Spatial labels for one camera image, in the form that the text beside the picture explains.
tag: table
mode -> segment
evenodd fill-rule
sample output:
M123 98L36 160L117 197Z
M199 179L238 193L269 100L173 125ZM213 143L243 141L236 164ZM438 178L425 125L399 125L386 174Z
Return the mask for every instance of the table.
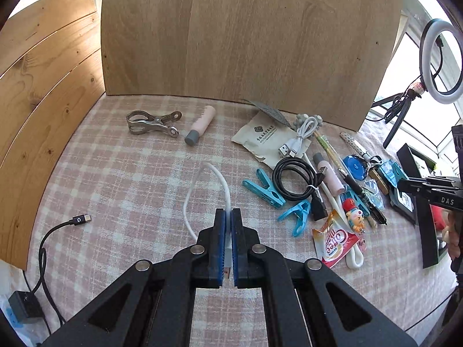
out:
M183 138L207 104L216 108L217 116L198 145L189 147ZM181 136L130 134L125 116L133 110L153 115L181 111L183 117L173 123ZM62 228L46 243L47 284L66 319L135 261L163 261L194 244L184 226L181 208L202 161L209 161L222 172L230 187L232 207L241 209L243 224L256 229L262 243L290 259L315 257L311 227L319 227L321 222L310 222L302 236L293 238L294 221L278 223L281 211L241 184L245 178L256 181L259 167L271 173L251 153L230 141L257 111L247 104L192 97L103 95L72 136L49 179L30 243L29 282L38 280L36 257L43 235L74 215L90 213L93 220L84 226ZM344 129L331 124L321 127L321 133L344 156L352 152L339 138L341 131ZM371 153L394 158L404 142L394 139L384 150L381 143L387 131L383 123L366 121L359 133L351 133ZM317 151L323 152L315 141L309 147L309 157ZM215 209L223 207L220 184L212 173L203 172L188 206L193 230L212 226ZM418 229L388 204L384 214L387 226L379 226L376 231L368 227L363 266L350 270L342 260L334 271L406 329L446 298L455 276L448 256L438 265L422 269ZM38 297L50 326L56 329L59 323L42 291ZM417 340L424 338L436 314L409 333ZM193 318L192 346L267 345L260 290L236 289L232 278L225 280L219 290L198 289Z

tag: black pen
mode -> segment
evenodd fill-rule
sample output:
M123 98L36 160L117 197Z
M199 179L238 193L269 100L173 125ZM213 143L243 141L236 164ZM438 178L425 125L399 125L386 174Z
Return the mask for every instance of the black pen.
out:
M357 184L357 181L354 180L354 178L348 174L346 171L344 171L342 168L337 169L339 173L341 174L341 177L343 180L346 182L347 185L351 187L353 192L358 195L358 197L362 200L362 202L365 204L365 206L368 207L370 210L371 215L378 221L379 224L387 224L387 219L381 213L381 211L376 207L370 199L367 197L365 192L363 191L362 187Z

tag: pink bottle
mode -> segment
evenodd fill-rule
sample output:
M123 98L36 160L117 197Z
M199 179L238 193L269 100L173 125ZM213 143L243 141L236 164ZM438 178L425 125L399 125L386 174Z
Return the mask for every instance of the pink bottle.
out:
M190 133L185 137L185 142L188 146L194 146L197 144L199 137L204 134L204 131L211 123L215 116L215 108L211 105L207 105L204 108L201 117L197 119L191 126Z
M321 153L316 153L313 156L313 161L315 162L318 170L320 170L321 167L326 167L325 180L323 180L323 182L326 184L333 197L343 194L345 190L341 180L334 173L331 164L323 158L323 155Z

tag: gray cap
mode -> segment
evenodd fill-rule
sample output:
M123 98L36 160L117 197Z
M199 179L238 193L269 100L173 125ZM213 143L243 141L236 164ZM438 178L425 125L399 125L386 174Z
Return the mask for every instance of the gray cap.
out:
M321 153L316 153L312 157L313 161L315 162L315 165L318 165L322 160L325 160L323 155Z
M188 146L194 146L198 143L199 138L200 134L196 130L191 130L190 133L188 133L185 137L185 143Z

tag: red and white packet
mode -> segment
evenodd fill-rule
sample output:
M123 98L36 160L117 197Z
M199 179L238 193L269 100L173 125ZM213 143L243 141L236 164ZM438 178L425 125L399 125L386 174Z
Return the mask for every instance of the red and white packet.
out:
M359 242L359 238L333 210L323 227L312 229L317 258L326 266L333 267Z

